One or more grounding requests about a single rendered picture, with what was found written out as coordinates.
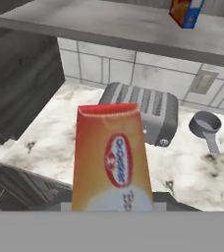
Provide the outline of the grey measuring cup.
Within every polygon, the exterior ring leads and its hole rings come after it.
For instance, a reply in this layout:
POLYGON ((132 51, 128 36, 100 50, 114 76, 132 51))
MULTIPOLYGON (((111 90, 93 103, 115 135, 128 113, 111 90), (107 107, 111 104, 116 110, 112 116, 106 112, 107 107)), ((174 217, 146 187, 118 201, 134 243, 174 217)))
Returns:
POLYGON ((198 111, 189 123, 191 132, 197 137, 204 139, 209 151, 213 154, 219 154, 216 133, 221 126, 221 120, 209 111, 198 111))

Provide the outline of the grey toaster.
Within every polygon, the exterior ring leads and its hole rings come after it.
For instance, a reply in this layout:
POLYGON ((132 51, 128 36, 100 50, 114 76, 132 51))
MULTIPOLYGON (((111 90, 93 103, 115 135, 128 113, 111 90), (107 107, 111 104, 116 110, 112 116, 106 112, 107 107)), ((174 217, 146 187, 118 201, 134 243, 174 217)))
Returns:
POLYGON ((178 129, 178 99, 170 93, 111 83, 99 104, 135 102, 139 106, 145 141, 153 146, 168 147, 178 129))

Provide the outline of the grey shelf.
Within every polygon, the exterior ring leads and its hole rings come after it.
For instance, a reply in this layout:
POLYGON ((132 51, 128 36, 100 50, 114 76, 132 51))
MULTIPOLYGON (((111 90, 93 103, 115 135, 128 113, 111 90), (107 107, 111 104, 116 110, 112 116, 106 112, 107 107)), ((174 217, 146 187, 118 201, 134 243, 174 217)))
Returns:
POLYGON ((101 0, 33 0, 0 15, 0 27, 224 67, 224 18, 183 30, 165 10, 101 0))

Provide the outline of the orange red food box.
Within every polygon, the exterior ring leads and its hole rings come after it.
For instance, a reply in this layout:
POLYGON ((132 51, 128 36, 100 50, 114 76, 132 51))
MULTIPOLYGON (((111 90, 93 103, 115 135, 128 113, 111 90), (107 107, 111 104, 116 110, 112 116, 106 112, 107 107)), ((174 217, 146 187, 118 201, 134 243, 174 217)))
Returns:
POLYGON ((153 198, 138 106, 78 108, 74 211, 151 211, 153 198))

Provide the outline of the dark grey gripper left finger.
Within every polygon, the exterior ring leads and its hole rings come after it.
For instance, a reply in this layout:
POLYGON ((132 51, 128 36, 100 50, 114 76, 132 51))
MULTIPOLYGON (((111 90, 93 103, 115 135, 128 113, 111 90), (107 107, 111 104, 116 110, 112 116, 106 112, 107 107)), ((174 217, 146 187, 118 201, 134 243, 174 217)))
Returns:
POLYGON ((51 190, 43 191, 42 195, 45 201, 39 205, 30 208, 34 212, 64 212, 69 211, 72 207, 73 191, 60 189, 52 192, 51 190))

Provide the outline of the grey wall outlet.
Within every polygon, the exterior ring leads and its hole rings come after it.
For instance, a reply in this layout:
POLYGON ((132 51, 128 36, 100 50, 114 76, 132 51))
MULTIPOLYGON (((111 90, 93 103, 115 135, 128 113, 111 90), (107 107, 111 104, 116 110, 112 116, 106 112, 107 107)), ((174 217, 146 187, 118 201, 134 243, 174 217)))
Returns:
POLYGON ((215 79, 217 78, 217 76, 218 76, 217 72, 200 69, 196 73, 196 77, 192 82, 190 92, 205 95, 210 89, 215 79))

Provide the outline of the red and blue food box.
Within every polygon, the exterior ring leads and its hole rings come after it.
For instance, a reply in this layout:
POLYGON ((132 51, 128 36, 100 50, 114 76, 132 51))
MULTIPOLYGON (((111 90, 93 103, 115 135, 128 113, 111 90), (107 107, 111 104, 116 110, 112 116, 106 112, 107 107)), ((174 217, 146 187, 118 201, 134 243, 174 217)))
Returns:
POLYGON ((204 0, 172 0, 169 15, 182 29, 193 29, 204 0))

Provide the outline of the dark grey tall cabinet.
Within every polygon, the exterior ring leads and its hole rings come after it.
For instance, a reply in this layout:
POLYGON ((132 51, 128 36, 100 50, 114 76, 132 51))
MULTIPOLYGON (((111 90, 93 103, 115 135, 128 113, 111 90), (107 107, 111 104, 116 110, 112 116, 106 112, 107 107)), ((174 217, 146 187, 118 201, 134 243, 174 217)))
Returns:
MULTIPOLYGON (((0 0, 0 15, 31 0, 0 0)), ((17 140, 65 82, 55 37, 0 27, 0 145, 17 140)))

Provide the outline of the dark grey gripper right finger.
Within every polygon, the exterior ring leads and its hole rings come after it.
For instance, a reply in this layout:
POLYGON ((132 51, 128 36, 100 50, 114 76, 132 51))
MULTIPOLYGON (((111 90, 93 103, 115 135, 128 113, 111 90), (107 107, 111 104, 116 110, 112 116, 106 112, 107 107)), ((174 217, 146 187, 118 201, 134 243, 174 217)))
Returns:
POLYGON ((169 192, 153 192, 153 202, 163 204, 167 211, 191 211, 198 212, 197 208, 179 203, 169 192))

